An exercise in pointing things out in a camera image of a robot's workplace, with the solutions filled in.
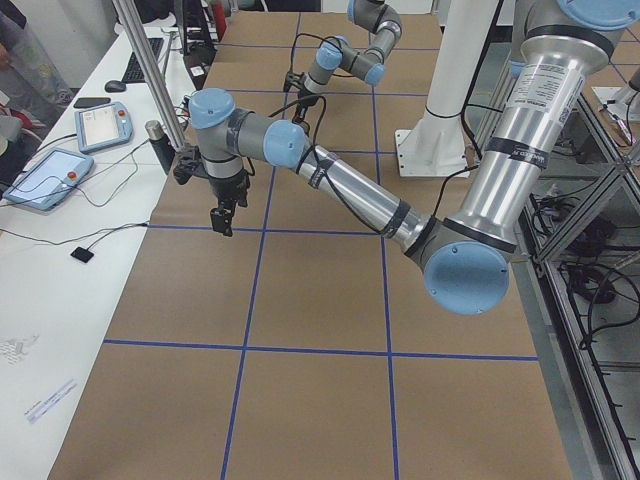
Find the black metal water bottle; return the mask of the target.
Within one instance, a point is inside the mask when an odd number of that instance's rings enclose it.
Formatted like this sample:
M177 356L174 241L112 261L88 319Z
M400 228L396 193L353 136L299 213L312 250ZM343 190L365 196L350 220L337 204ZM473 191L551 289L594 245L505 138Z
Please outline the black metal water bottle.
M167 133L158 120L147 121L145 130L164 173L168 175L173 164L175 149L171 145Z

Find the small black square pad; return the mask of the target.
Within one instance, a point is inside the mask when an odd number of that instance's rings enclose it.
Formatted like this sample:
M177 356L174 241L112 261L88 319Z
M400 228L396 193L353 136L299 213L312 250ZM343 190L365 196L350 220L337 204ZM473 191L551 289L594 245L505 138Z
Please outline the small black square pad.
M76 247L70 256L82 263L88 263L94 257L94 253L87 248Z

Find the upper teach pendant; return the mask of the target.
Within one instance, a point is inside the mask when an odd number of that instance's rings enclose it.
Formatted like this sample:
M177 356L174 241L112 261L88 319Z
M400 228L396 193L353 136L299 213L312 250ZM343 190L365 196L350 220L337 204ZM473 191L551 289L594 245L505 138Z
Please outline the upper teach pendant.
M129 112L121 102L74 113L78 147L84 154L127 143L133 135Z

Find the teach pendant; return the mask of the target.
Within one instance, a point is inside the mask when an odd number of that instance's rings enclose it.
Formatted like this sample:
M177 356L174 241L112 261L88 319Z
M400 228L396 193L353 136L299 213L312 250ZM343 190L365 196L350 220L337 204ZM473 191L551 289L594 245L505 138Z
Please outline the teach pendant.
M127 143L133 135L129 112L121 102L74 113L78 147L84 154Z
M14 181L3 198L14 205L49 211L79 185L93 166L94 159L89 155L51 149Z

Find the black computer mouse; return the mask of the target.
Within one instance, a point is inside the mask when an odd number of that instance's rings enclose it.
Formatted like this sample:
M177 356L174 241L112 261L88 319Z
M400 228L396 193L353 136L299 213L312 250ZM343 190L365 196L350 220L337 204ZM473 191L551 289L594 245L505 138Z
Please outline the black computer mouse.
M104 85L107 93L123 93L127 90L127 84L118 80L109 80Z

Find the black smartphone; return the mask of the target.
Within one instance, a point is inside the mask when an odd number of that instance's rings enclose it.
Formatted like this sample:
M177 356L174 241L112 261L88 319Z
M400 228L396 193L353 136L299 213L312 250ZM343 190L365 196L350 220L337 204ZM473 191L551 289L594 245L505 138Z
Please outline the black smartphone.
M101 105L106 105L111 102L109 97L80 97L78 98L74 104L74 109L88 109Z

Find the lower teach pendant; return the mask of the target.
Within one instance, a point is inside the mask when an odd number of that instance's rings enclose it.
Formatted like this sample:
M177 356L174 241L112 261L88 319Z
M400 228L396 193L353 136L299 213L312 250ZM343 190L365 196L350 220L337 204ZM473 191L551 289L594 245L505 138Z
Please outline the lower teach pendant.
M93 166L94 159L89 155L51 149L14 181L3 198L14 205L49 211L79 185Z

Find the aluminium frame post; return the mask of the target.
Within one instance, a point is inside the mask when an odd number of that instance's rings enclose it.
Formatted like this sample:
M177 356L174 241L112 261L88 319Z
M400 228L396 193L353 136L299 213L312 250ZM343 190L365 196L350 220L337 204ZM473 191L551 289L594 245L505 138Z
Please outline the aluminium frame post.
M184 132L169 96L164 76L151 50L136 6L131 0L112 0L112 4L139 60L145 81L166 127L167 135L173 146L180 150L185 145Z

